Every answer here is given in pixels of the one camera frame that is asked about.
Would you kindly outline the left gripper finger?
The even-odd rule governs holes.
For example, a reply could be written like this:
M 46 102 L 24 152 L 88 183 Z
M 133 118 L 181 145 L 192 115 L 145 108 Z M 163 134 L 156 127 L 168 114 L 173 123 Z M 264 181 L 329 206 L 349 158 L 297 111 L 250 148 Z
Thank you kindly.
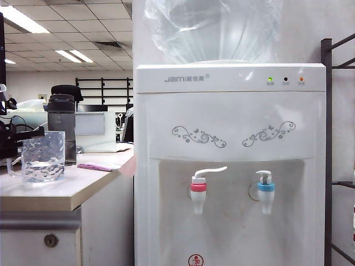
M 40 126 L 37 130 L 16 133 L 15 140 L 22 141 L 22 140 L 34 139 L 43 136 L 45 136 L 44 127 Z

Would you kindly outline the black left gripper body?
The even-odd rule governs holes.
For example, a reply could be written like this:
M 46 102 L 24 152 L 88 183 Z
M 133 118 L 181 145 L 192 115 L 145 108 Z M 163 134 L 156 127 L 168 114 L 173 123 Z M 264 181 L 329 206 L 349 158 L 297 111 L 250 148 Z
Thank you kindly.
M 5 124 L 1 121 L 1 160 L 12 158 L 18 155 L 17 140 L 15 138 L 17 129 L 12 124 Z

